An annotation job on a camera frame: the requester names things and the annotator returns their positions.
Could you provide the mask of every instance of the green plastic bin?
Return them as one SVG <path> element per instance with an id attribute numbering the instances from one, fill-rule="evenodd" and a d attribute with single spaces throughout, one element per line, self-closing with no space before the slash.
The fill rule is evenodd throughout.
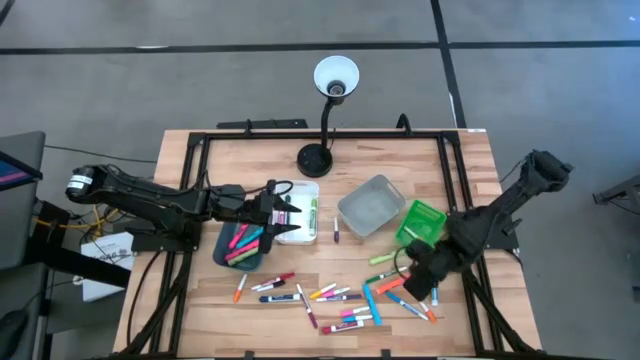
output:
<path id="1" fill-rule="evenodd" d="M 447 214 L 438 211 L 420 200 L 414 200 L 407 217 L 396 232 L 396 241 L 402 246 L 407 246 L 413 237 L 404 230 L 411 229 L 419 239 L 434 246 L 440 238 L 440 232 L 447 221 Z"/>

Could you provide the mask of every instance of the black lamp base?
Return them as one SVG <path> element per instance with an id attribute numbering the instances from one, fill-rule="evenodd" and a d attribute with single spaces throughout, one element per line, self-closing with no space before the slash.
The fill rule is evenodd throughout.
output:
<path id="1" fill-rule="evenodd" d="M 320 144 L 309 144 L 298 153 L 298 169 L 308 177 L 326 175 L 333 165 L 331 151 Z"/>

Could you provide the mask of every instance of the white lamp shade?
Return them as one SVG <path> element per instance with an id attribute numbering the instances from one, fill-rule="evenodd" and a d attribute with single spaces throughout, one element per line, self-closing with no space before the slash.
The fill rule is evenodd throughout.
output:
<path id="1" fill-rule="evenodd" d="M 335 55 L 324 58 L 313 71 L 313 81 L 318 90 L 330 98 L 343 98 L 353 92 L 360 80 L 360 70 L 351 59 Z M 330 93 L 330 84 L 340 84 L 344 89 L 339 93 Z"/>

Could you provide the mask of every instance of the lamp neck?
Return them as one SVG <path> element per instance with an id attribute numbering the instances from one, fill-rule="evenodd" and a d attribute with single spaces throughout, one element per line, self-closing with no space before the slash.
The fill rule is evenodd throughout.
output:
<path id="1" fill-rule="evenodd" d="M 322 134 L 322 147 L 327 148 L 327 138 L 329 137 L 329 112 L 331 108 L 336 105 L 336 102 L 332 98 L 327 98 L 327 102 L 322 109 L 322 117 L 320 117 L 320 132 Z"/>

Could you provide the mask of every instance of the yellow cable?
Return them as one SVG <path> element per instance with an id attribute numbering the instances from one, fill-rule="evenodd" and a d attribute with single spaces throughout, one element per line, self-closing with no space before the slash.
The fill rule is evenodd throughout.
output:
<path id="1" fill-rule="evenodd" d="M 118 209 L 113 210 L 112 212 L 109 213 L 109 215 L 105 216 L 103 219 L 100 219 L 100 221 L 95 222 L 93 224 L 83 224 L 83 225 L 58 225 L 61 228 L 65 228 L 65 229 L 88 229 L 90 227 L 93 226 L 97 226 L 98 224 L 102 224 L 103 222 L 109 220 L 113 215 L 118 213 Z M 51 226 L 51 223 L 48 223 L 46 221 L 42 221 L 38 218 L 34 218 L 36 224 L 39 225 L 44 225 L 44 226 Z"/>
<path id="2" fill-rule="evenodd" d="M 98 229 L 96 230 L 96 236 L 94 238 L 102 236 L 102 222 L 100 221 L 100 214 L 98 214 L 98 207 L 93 205 L 93 215 L 96 217 L 96 224 L 98 224 Z"/>

